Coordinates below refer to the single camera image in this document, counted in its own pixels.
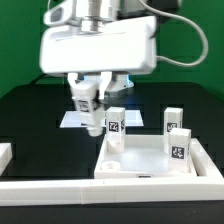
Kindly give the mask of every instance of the green wall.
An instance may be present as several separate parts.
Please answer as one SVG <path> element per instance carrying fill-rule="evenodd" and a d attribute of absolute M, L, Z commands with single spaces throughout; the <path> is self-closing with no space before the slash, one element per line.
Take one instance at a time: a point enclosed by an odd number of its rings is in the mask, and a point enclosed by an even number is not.
<path fill-rule="evenodd" d="M 47 0 L 1 0 L 0 7 L 0 97 L 13 87 L 37 77 L 42 18 Z M 183 0 L 180 15 L 198 23 L 209 41 L 207 59 L 195 68 L 180 68 L 159 62 L 149 76 L 132 76 L 135 82 L 196 82 L 224 102 L 224 3 L 222 0 Z M 192 28 L 177 21 L 160 27 L 158 54 L 190 62 L 201 52 Z"/>

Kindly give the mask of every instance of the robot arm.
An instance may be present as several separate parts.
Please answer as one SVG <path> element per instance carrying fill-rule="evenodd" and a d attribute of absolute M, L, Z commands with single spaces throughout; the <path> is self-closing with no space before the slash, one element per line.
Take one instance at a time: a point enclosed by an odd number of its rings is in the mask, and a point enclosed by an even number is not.
<path fill-rule="evenodd" d="M 151 9 L 147 4 L 154 4 L 157 9 L 169 9 L 167 0 L 126 1 L 128 4 L 131 2 L 147 9 Z M 181 1 L 169 0 L 169 3 L 173 9 L 180 6 Z M 48 74 L 68 73 L 76 109 L 82 123 L 89 126 L 92 136 L 102 131 L 99 126 L 102 107 L 96 99 L 103 100 L 112 74 L 150 74 L 157 60 L 177 64 L 156 55 L 158 20 L 155 15 L 160 12 L 160 16 L 167 16 L 167 13 L 154 9 L 147 14 L 146 10 L 140 9 L 140 18 L 136 18 L 138 15 L 131 10 L 132 19 L 129 19 L 127 15 L 130 14 L 123 14 L 122 17 L 118 13 L 119 6 L 120 0 L 64 0 L 44 17 L 45 24 L 50 28 L 42 39 L 40 66 Z M 204 55 L 198 62 L 207 54 L 206 47 L 204 49 Z M 179 64 L 192 66 L 198 62 Z M 101 81 L 76 84 L 78 74 L 101 75 Z"/>

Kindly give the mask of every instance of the white tray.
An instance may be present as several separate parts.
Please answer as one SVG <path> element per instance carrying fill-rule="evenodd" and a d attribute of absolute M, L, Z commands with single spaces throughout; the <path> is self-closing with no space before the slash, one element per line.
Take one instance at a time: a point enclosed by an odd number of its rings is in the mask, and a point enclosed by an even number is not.
<path fill-rule="evenodd" d="M 168 159 L 163 136 L 126 135 L 125 149 L 118 154 L 107 151 L 105 136 L 94 174 L 96 179 L 197 176 L 191 156 L 188 173 L 169 170 Z"/>

